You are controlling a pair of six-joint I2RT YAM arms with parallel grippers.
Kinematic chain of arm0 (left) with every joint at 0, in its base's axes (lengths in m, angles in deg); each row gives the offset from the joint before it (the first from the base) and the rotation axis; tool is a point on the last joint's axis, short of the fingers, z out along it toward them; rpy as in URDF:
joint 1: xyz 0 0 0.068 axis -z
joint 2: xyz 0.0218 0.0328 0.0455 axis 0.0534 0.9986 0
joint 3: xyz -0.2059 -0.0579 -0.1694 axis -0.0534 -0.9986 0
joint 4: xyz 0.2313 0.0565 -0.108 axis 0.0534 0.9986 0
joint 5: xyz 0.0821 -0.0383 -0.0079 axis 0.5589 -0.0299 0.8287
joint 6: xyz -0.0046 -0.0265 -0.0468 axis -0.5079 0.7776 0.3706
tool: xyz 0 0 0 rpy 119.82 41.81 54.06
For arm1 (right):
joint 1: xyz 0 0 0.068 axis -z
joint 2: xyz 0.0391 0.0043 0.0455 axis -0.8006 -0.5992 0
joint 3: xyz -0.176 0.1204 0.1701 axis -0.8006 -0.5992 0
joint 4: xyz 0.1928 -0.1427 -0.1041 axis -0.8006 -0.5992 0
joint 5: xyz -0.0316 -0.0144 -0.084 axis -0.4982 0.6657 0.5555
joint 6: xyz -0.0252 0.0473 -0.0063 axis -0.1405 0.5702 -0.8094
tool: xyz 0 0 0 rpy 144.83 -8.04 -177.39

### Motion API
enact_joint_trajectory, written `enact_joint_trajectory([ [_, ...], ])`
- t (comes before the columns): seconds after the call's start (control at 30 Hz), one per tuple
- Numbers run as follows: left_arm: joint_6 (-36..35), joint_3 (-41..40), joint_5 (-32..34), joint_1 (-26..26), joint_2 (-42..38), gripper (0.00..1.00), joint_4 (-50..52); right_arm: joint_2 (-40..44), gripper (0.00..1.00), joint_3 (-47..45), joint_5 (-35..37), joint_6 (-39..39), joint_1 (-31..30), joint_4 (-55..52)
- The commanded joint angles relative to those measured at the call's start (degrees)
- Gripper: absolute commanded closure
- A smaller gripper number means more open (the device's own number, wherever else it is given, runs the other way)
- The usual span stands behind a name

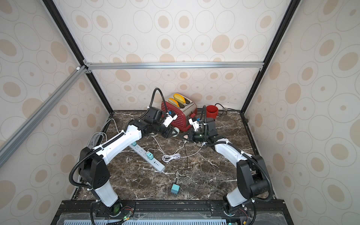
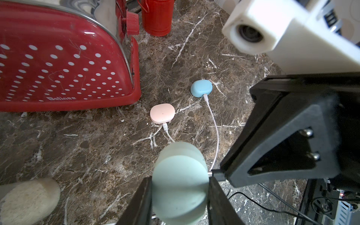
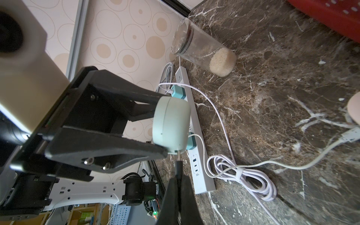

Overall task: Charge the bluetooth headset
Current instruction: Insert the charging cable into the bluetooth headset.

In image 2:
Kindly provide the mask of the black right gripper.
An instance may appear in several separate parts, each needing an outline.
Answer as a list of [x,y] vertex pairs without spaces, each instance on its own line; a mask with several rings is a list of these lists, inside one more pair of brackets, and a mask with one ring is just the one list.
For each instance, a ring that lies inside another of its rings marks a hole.
[[266,78],[217,181],[239,188],[288,179],[360,182],[360,79]]

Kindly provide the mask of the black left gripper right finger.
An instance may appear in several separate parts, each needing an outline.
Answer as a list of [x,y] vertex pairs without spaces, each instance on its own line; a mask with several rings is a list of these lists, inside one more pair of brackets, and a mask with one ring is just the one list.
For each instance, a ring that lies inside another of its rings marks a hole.
[[207,212],[209,225],[245,225],[214,177],[210,177]]

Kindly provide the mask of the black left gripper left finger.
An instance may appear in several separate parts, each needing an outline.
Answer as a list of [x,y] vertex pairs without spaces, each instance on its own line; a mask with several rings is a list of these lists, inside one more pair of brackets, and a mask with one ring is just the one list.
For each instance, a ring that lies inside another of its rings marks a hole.
[[116,225],[150,225],[152,220],[152,177],[140,183]]

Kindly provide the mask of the mint green earbud case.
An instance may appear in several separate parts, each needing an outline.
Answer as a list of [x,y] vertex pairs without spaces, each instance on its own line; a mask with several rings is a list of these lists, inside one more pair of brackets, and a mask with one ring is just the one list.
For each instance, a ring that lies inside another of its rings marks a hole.
[[152,174],[152,208],[167,225],[194,225],[206,209],[208,168],[202,153],[174,142],[159,154]]

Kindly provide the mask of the teal charger with black cable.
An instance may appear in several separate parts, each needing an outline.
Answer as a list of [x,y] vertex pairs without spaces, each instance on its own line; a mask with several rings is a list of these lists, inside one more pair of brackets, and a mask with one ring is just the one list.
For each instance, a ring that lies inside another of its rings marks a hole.
[[275,182],[229,189],[226,197],[246,225],[320,225],[301,211],[303,188]]

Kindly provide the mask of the teal charger with white cable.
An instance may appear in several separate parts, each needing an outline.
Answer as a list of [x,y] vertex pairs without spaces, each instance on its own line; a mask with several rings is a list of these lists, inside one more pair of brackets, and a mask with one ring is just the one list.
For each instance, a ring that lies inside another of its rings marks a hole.
[[169,134],[169,129],[168,129],[167,123],[163,123],[163,124],[162,124],[162,127],[163,127],[165,133],[167,134],[168,138],[174,143],[175,140],[174,140],[174,139],[170,136],[170,134]]

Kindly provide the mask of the pink earbud case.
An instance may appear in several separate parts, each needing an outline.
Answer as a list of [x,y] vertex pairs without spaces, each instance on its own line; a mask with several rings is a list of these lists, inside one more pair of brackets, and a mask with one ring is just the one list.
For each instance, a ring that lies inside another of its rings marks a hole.
[[171,104],[155,105],[150,110],[150,118],[155,124],[170,122],[175,116],[175,108]]

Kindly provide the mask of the blue earbud case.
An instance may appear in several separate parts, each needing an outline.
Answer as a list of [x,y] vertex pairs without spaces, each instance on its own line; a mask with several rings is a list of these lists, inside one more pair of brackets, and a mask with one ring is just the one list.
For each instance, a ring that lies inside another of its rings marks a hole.
[[209,80],[198,80],[191,85],[190,92],[194,97],[201,98],[204,94],[209,95],[212,89],[213,86]]

